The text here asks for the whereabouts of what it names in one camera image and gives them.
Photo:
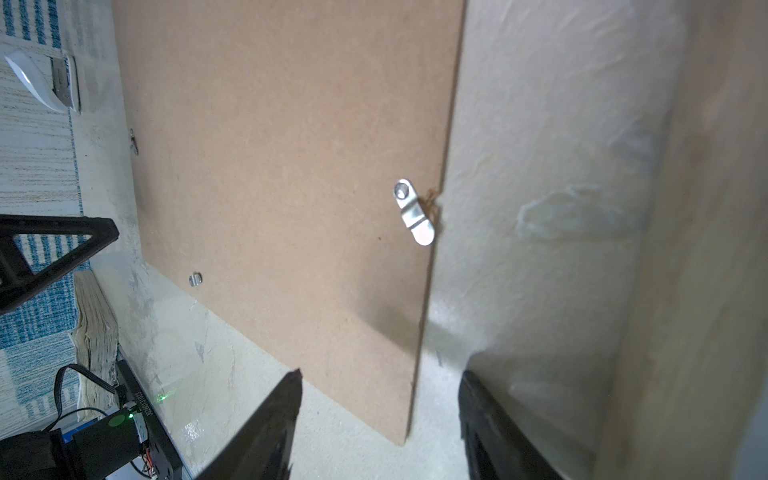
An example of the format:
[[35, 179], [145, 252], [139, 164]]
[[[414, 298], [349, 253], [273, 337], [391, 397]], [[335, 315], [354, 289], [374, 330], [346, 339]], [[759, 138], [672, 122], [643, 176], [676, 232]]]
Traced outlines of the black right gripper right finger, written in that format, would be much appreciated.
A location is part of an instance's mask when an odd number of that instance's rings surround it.
[[461, 378], [458, 405], [471, 480], [562, 479], [469, 370]]

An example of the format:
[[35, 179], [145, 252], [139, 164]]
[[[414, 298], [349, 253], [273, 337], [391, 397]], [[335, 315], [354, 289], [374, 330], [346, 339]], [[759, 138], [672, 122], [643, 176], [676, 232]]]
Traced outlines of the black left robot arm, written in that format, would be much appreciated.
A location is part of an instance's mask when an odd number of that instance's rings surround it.
[[[84, 242], [48, 266], [34, 270], [16, 239], [21, 235], [82, 236]], [[1, 311], [9, 313], [42, 293], [95, 254], [115, 242], [119, 231], [109, 218], [4, 215], [1, 218]], [[63, 407], [65, 375], [82, 375], [112, 395], [113, 413], [84, 428], [65, 433], [58, 423]], [[56, 417], [47, 426], [1, 442], [4, 479], [105, 479], [136, 459], [143, 479], [180, 479], [183, 463], [150, 399], [126, 360], [116, 362], [116, 378], [108, 381], [90, 368], [71, 363], [54, 381]]]

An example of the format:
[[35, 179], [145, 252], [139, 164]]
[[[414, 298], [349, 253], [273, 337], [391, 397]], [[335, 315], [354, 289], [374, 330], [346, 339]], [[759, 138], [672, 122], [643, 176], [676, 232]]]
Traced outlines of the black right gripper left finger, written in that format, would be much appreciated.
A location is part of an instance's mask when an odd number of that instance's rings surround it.
[[303, 376], [288, 372], [199, 479], [288, 479]]

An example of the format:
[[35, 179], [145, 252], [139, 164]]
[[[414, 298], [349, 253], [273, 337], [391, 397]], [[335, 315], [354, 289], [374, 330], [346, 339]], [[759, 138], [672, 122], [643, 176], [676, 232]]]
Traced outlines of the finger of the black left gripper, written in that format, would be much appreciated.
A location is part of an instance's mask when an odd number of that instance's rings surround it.
[[[14, 242], [18, 235], [83, 235], [87, 240], [35, 273]], [[1, 312], [7, 314], [119, 238], [113, 220], [96, 217], [1, 216]]]

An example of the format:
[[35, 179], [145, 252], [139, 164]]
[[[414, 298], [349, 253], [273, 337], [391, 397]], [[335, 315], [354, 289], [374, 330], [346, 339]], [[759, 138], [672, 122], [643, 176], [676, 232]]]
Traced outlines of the brown frame backing board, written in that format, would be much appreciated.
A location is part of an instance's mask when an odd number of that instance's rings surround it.
[[394, 444], [431, 251], [461, 1], [116, 1], [144, 259]]

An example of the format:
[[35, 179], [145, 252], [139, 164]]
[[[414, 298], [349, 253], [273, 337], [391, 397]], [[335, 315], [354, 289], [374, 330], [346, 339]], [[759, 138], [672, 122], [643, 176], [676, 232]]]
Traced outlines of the light wooden picture frame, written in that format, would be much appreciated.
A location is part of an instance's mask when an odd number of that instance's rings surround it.
[[767, 5], [701, 1], [598, 479], [726, 479], [767, 371]]

